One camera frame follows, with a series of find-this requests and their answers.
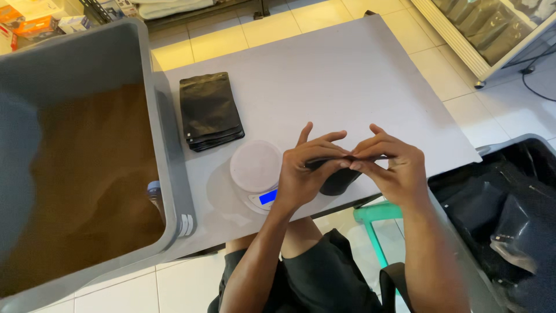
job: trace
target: stack of black pouches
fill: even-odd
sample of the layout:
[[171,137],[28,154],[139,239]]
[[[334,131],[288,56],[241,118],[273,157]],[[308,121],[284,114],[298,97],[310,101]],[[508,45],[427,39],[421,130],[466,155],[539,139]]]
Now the stack of black pouches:
[[196,152],[245,137],[227,72],[180,80],[183,134]]

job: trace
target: finger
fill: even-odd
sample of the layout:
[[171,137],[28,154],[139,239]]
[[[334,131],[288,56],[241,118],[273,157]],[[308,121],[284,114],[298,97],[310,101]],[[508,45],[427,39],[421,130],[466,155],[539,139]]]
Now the finger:
[[305,162],[316,158],[329,157],[340,159],[346,156],[346,154],[340,150],[326,148],[323,146],[312,146],[306,149],[300,149],[296,154],[296,158],[302,163],[302,166],[305,166]]
[[395,140],[394,137],[388,135],[387,133],[378,133],[374,137],[365,139],[358,143],[355,149],[353,149],[351,152],[355,155],[365,150],[366,148],[376,145],[377,143],[380,143],[382,141],[394,142]]
[[402,153],[401,144],[381,141],[375,145],[372,145],[364,149],[363,151],[354,153],[353,156],[358,159],[378,157],[383,154],[388,157],[396,157],[396,156],[399,157],[401,153]]
[[309,137],[309,133],[311,132],[311,129],[312,129],[312,122],[308,122],[307,125],[305,125],[305,127],[301,130],[301,134],[299,135],[299,140],[297,141],[297,144],[295,146],[307,142],[307,138]]
[[370,161],[354,161],[351,163],[350,169],[369,176],[373,181],[387,179],[393,175],[388,170],[383,169],[378,164]]
[[330,160],[323,164],[315,171],[318,179],[324,183],[324,181],[330,177],[332,174],[336,173],[342,168],[348,168],[351,165],[351,161],[348,160]]
[[331,148],[331,149],[340,150],[340,151],[342,151],[342,152],[345,153],[345,154],[351,154],[351,152],[347,151],[346,149],[344,149],[344,148],[342,148],[342,147],[340,147],[340,146],[338,146],[338,145],[335,145],[335,144],[333,144],[333,143],[330,143],[330,142],[328,142],[328,141],[322,140],[322,139],[320,139],[320,138],[311,140],[310,142],[307,143],[307,145],[308,145],[308,146],[323,146],[323,147],[326,147],[326,148]]
[[321,136],[318,139],[322,139],[324,141],[332,142],[332,141],[336,141],[336,140],[346,138],[346,136],[348,135],[347,133],[348,132],[345,131],[345,130],[335,131],[333,133]]
[[373,132],[373,134],[378,135],[380,133],[384,133],[386,134],[386,132],[384,131],[384,129],[376,126],[376,124],[371,124],[369,125],[369,129]]

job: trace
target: person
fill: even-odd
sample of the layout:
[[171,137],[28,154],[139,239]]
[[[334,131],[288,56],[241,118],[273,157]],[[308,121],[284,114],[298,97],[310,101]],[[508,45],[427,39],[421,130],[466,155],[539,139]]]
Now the person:
[[[345,237],[336,229],[322,235],[310,217],[290,222],[332,173],[349,167],[368,175],[384,197],[401,208],[405,278],[414,311],[470,312],[454,253],[428,195],[423,152],[375,124],[370,125],[375,135],[353,151],[332,143],[346,137],[346,131],[307,141],[311,129],[309,122],[297,146],[284,153],[276,199],[261,230],[226,243],[220,292],[208,311],[381,311]],[[343,159],[348,155],[358,160]],[[390,158],[388,169],[365,160],[380,155]],[[306,161],[322,157],[337,159],[314,171],[304,167]]]

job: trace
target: white table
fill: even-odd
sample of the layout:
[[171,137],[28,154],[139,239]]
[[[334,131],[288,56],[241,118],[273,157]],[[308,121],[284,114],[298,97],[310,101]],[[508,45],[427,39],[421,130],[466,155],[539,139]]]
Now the white table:
[[[308,121],[309,139],[347,130],[336,143],[351,150],[372,136],[370,123],[419,147],[427,176],[481,158],[378,15],[169,70],[181,126],[181,79],[228,72],[245,138],[195,153],[182,144],[197,218],[197,230],[178,239],[169,261],[257,232],[266,216],[247,208],[232,189],[229,162],[244,142],[263,139],[282,151],[295,146]],[[360,176],[337,197],[319,194],[294,219],[379,193]]]

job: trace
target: digital kitchen scale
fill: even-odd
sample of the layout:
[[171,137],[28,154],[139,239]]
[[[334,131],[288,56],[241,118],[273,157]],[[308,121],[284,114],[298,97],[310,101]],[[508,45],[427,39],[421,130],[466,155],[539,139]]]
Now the digital kitchen scale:
[[276,199],[282,152],[264,140],[239,146],[230,160],[230,174],[237,196],[247,207],[268,214]]

